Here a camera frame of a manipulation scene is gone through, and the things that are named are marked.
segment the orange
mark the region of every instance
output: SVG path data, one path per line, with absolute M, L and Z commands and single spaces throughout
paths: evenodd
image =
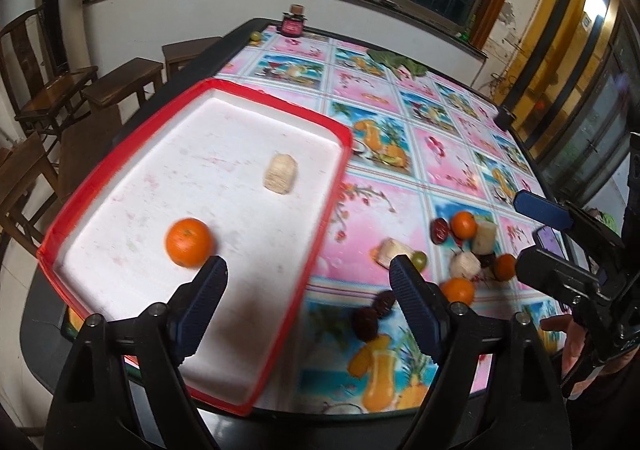
M 500 282 L 516 276 L 516 258 L 511 253 L 504 253 L 494 260 L 494 276 Z
M 177 265 L 196 268 L 207 261 L 215 246 L 207 224 L 190 217 L 169 228 L 164 247 Z
M 478 230 L 478 224 L 469 211 L 459 211 L 449 221 L 453 234 L 460 240 L 472 239 Z
M 471 305 L 476 295 L 473 282 L 466 278 L 455 277 L 440 284 L 440 290 L 449 302 L 462 302 Z

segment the light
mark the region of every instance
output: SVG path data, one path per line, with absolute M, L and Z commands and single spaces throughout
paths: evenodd
M 591 21 L 595 20 L 597 16 L 604 17 L 607 14 L 607 6 L 603 0 L 585 0 L 584 12 Z

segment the purple phone screen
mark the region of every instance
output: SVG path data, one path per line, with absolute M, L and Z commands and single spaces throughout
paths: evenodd
M 564 253 L 562 253 L 562 248 L 558 242 L 558 237 L 556 237 L 556 234 L 551 227 L 543 226 L 536 231 L 536 234 L 540 240 L 540 246 L 554 255 L 564 258 Z

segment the red tray rim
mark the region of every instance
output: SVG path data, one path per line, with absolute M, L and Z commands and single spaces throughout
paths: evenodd
M 278 332 L 278 336 L 271 346 L 271 351 L 267 359 L 267 363 L 262 368 L 260 376 L 256 382 L 254 391 L 252 391 L 249 399 L 243 404 L 233 404 L 219 400 L 209 394 L 205 394 L 196 388 L 188 386 L 191 396 L 204 403 L 210 404 L 216 408 L 226 410 L 232 414 L 239 416 L 247 416 L 260 395 L 266 380 L 269 377 L 271 369 L 280 354 L 282 345 L 286 340 L 291 326 L 296 318 L 300 303 L 302 302 L 306 284 L 310 277 L 311 270 L 316 263 L 318 252 L 320 250 L 324 234 L 328 227 L 331 214 L 338 200 L 339 184 L 342 181 L 347 163 L 351 156 L 352 134 L 350 128 L 328 116 L 314 112 L 302 106 L 278 99 L 264 92 L 248 88 L 246 86 L 233 83 L 228 80 L 217 80 L 207 78 L 194 84 L 191 88 L 172 99 L 169 103 L 161 107 L 156 113 L 150 116 L 144 123 L 138 126 L 131 134 L 129 134 L 121 143 L 119 143 L 86 177 L 80 184 L 78 189 L 73 193 L 71 198 L 65 203 L 60 213 L 56 216 L 54 222 L 50 225 L 45 235 L 44 241 L 37 250 L 36 257 L 40 268 L 49 280 L 49 283 L 56 290 L 58 295 L 65 303 L 83 320 L 90 315 L 90 312 L 81 305 L 78 299 L 68 289 L 62 279 L 55 273 L 53 264 L 60 251 L 62 243 L 73 231 L 78 224 L 80 218 L 84 216 L 92 201 L 97 197 L 100 191 L 111 180 L 111 178 L 129 161 L 129 159 L 155 134 L 164 124 L 169 121 L 180 110 L 184 109 L 198 96 L 210 90 L 220 90 L 227 94 L 243 97 L 256 103 L 270 106 L 277 110 L 290 113 L 301 117 L 312 123 L 316 123 L 327 130 L 331 131 L 342 146 L 342 152 L 338 161 L 338 169 L 335 173 L 332 189 L 327 198 L 324 210 L 320 218 L 318 230 L 313 240 L 311 250 L 305 266 L 298 280 L 298 284 L 293 294 L 293 299 L 289 304 L 289 308 L 285 314 L 282 325 Z

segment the human hand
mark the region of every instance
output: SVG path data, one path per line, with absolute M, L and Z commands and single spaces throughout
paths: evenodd
M 564 343 L 564 349 L 562 350 L 562 376 L 564 377 L 575 365 L 575 362 L 578 361 L 580 352 L 582 352 L 582 348 L 584 347 L 584 339 L 587 332 L 583 327 L 574 322 L 571 315 L 558 315 L 543 318 L 540 321 L 540 328 L 543 331 L 562 331 L 566 333 L 566 341 Z M 635 348 L 633 351 L 610 361 L 602 368 L 598 376 L 606 376 L 607 374 L 613 374 L 622 370 L 626 364 L 636 356 L 637 352 L 638 348 Z M 580 394 L 584 389 L 591 385 L 591 383 L 593 383 L 593 380 L 595 380 L 596 377 L 597 376 L 594 376 L 593 378 L 584 380 L 583 382 L 576 383 L 574 385 L 574 390 L 572 390 L 572 396 Z

